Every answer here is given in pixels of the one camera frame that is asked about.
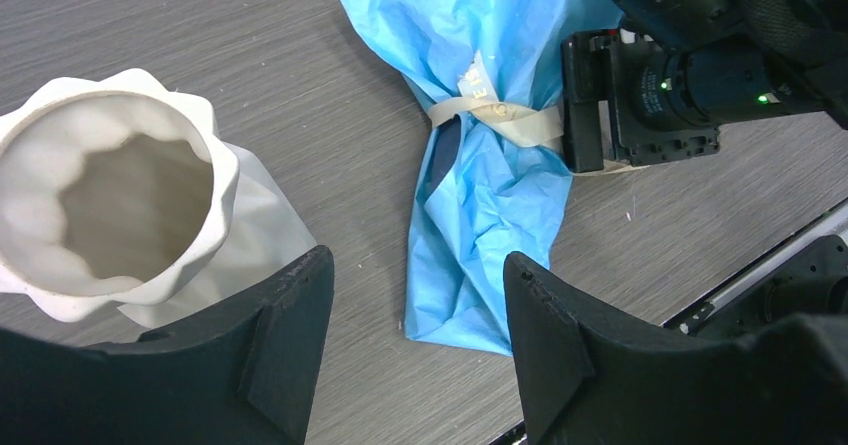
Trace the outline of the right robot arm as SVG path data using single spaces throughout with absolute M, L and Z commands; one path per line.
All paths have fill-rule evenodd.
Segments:
M 715 154 L 724 125 L 847 123 L 847 0 L 611 0 L 616 29 L 561 45 L 563 158 L 577 174 Z

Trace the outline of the beige printed ribbon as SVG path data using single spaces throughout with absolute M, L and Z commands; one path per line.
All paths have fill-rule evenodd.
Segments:
M 459 95 L 437 101 L 427 109 L 431 127 L 436 129 L 454 116 L 468 113 L 490 129 L 521 148 L 543 146 L 563 158 L 562 147 L 562 106 L 563 98 L 557 104 L 535 110 L 524 105 L 504 102 L 498 99 L 498 93 L 486 64 L 496 57 L 477 50 L 467 70 L 458 76 Z M 612 114 L 606 110 L 608 100 L 598 105 L 604 145 L 604 157 L 613 166 L 610 174 L 575 174 L 577 176 L 601 176 L 643 170 L 643 165 L 632 165 L 628 160 L 614 156 L 612 137 Z

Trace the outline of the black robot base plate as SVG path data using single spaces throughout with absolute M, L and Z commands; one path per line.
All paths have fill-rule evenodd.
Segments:
M 847 201 L 699 297 L 662 326 L 731 339 L 795 313 L 847 313 Z

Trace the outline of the blue wrapping paper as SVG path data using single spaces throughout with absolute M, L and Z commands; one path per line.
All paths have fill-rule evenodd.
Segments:
M 611 0 L 340 2 L 425 111 L 474 95 L 529 112 L 554 108 L 562 41 L 620 18 Z M 519 146 L 466 111 L 435 119 L 409 227 L 407 338 L 510 355 L 505 258 L 519 251 L 548 263 L 571 184 L 550 146 Z

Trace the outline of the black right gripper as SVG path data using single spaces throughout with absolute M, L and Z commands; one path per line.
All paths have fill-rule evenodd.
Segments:
M 670 53 L 611 29 L 576 32 L 560 46 L 562 147 L 574 174 L 610 174 L 598 105 L 608 106 L 604 140 L 612 160 L 632 167 L 715 154 L 720 129 L 823 110 L 777 62 L 742 38 Z

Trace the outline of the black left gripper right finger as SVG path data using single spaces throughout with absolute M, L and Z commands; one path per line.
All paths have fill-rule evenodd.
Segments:
M 526 255 L 504 264 L 532 444 L 843 444 L 847 321 L 795 314 L 729 340 L 655 326 Z

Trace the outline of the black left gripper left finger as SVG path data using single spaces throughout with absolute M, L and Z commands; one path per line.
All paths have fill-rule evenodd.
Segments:
M 5 444 L 301 444 L 334 296 L 319 245 L 132 343 L 1 334 Z

